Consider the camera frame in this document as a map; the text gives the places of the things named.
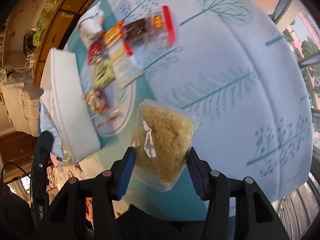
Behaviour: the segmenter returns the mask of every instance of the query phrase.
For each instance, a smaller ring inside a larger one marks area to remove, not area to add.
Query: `white styrofoam box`
[[[97,152],[100,141],[84,100],[76,54],[51,49],[41,79],[41,100],[52,115],[73,164]]]

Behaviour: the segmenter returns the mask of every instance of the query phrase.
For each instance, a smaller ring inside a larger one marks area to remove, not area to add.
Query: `snack package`
[[[104,88],[115,79],[111,60],[105,59],[93,67],[92,84],[94,88]]]
[[[199,120],[189,113],[145,99],[137,110],[132,146],[134,176],[159,190],[170,190],[180,177]]]
[[[95,41],[89,47],[88,66],[92,68],[92,84],[94,88],[104,88],[116,78],[111,60],[107,55],[103,55],[99,41]]]
[[[102,48],[100,42],[93,42],[88,48],[88,64],[92,65],[100,61],[101,52]]]
[[[123,22],[123,20],[119,21],[103,36],[104,44],[113,65],[116,82],[120,89],[124,89],[144,74],[142,70],[134,66],[131,58],[127,55],[126,44],[122,40],[121,33]]]
[[[156,42],[161,46],[171,46],[176,41],[169,6],[162,6],[151,11],[147,17],[123,26],[122,33],[126,43],[144,39],[146,45]]]
[[[82,15],[77,23],[79,36],[86,48],[89,48],[104,33],[103,11],[100,10],[100,3],[98,2]]]
[[[101,89],[91,89],[84,96],[94,114],[95,127],[101,127],[117,118],[119,108],[110,107],[107,95]]]

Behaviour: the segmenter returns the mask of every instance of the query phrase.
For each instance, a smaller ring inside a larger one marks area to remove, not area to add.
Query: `black cable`
[[[7,162],[5,165],[3,165],[2,170],[1,170],[1,180],[2,180],[2,181],[3,181],[4,168],[5,168],[6,166],[8,166],[9,164],[16,166],[18,169],[20,169],[20,170],[21,170],[26,176],[28,176],[29,179],[30,179],[30,175],[28,175],[28,174],[25,172],[25,170],[24,170],[23,168],[21,168],[19,165],[17,165],[17,164],[14,163],[14,162]]]

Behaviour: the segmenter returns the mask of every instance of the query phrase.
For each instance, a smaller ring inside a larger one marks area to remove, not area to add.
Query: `car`
[[[310,36],[308,36],[308,40],[314,42]]]

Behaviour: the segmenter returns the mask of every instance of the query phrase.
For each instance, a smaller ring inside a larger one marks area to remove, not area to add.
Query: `candy bag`
[[[95,127],[99,128],[117,118],[119,108],[109,105],[107,95],[102,89],[89,90],[84,99],[87,100],[90,111],[93,114]]]
[[[145,18],[123,26],[122,35],[128,44],[144,39],[146,46],[150,46],[151,43],[160,46],[173,45],[176,33],[169,6],[162,6],[149,12]]]
[[[145,99],[137,110],[132,146],[137,157],[134,176],[159,190],[170,190],[186,165],[199,120],[189,113]]]

